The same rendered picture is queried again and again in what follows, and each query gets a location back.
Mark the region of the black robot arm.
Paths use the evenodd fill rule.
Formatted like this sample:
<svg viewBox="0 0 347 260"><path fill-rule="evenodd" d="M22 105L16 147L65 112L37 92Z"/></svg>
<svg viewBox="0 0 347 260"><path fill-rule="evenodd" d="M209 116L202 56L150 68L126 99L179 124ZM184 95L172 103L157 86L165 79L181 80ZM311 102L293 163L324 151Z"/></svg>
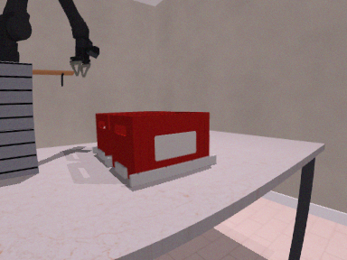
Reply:
<svg viewBox="0 0 347 260"><path fill-rule="evenodd" d="M96 59L99 56L99 47L93 46L89 40L89 27L75 4L72 0L59 2L69 19L73 38L76 39L75 49L80 47L77 48L77 56L87 59L91 56ZM28 0L7 0L3 14L0 14L0 61L19 62L17 42L27 40L32 34L27 4Z"/></svg>

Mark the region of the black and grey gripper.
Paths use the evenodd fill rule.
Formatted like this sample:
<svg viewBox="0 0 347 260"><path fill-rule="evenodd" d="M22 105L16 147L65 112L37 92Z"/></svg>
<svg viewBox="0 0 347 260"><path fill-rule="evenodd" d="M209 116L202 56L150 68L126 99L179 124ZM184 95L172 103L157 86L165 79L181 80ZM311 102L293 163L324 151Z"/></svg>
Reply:
<svg viewBox="0 0 347 260"><path fill-rule="evenodd" d="M77 48L80 48L80 47L77 47ZM77 48L75 49L75 57L70 57L70 59L71 59L70 65L73 68L76 76L79 76L79 74L81 72L82 77L85 78L85 76L89 70L89 67L90 67L90 63L89 63L90 60L87 58L84 58L82 56L77 56ZM78 65L78 72L75 70L74 65ZM87 67L87 68L85 70L85 73L83 74L83 68L85 68L85 67Z"/></svg>

